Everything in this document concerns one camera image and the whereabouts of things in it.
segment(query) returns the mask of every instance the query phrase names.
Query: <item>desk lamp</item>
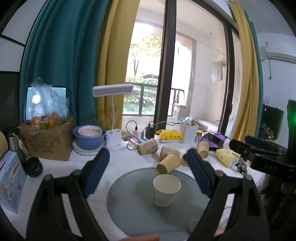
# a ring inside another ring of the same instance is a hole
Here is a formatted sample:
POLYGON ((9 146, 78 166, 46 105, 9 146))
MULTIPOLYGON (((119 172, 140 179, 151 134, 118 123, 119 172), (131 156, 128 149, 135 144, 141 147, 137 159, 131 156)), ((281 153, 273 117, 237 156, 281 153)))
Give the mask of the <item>desk lamp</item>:
POLYGON ((92 89, 93 97, 100 96, 109 96, 111 95, 111 104, 112 104, 112 127, 111 130, 106 132, 106 142, 107 148, 110 151, 120 150, 126 147, 126 143, 122 140, 121 130, 113 129, 114 120, 115 120, 115 112, 114 112, 114 103, 113 96, 119 94, 127 94, 133 91, 133 84, 115 84, 115 85, 102 85, 95 86, 92 89))

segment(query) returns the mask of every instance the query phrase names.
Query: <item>phone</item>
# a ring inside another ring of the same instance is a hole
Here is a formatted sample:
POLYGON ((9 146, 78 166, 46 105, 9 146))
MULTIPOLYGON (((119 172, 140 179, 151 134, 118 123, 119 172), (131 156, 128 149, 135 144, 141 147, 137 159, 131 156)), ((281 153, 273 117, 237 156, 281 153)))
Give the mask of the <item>phone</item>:
POLYGON ((219 137, 216 137, 211 133, 207 133, 206 137, 209 139, 210 142, 213 142, 214 144, 216 144, 219 147, 223 147, 224 140, 221 140, 219 137))

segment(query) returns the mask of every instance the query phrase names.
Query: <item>cardboard box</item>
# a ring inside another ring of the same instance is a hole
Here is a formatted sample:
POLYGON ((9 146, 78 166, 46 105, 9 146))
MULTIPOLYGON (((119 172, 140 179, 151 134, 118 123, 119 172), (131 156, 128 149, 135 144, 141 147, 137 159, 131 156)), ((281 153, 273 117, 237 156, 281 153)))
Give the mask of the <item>cardboard box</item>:
POLYGON ((19 137, 31 156, 44 159, 67 161, 72 151, 74 140, 73 129, 76 127, 75 117, 71 116, 66 123, 52 129, 42 130, 31 136, 31 125, 21 124, 19 137))
POLYGON ((0 204, 17 214, 27 175, 15 152, 7 151, 0 161, 3 159, 5 164, 0 169, 0 204))

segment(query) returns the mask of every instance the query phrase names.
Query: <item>pink bowl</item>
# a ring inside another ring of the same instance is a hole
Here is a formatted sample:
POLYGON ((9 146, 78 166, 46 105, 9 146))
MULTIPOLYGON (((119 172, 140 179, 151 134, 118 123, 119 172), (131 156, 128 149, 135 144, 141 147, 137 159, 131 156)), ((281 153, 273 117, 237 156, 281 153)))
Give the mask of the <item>pink bowl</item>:
POLYGON ((98 126, 82 126, 78 129, 78 135, 83 137, 99 137, 103 130, 98 126))

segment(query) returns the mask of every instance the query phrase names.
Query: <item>tablet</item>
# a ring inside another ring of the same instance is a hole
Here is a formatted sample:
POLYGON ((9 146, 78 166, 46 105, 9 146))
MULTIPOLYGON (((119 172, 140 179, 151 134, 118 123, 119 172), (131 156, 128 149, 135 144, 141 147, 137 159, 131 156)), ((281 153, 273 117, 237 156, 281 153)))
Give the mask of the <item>tablet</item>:
MULTIPOLYGON (((56 92, 58 96, 68 97, 68 88, 66 86, 54 85, 51 87, 53 91, 56 92)), ((28 85, 26 87, 25 93, 25 106, 24 106, 24 122, 30 123, 31 121, 31 104, 32 104, 32 86, 28 85)))

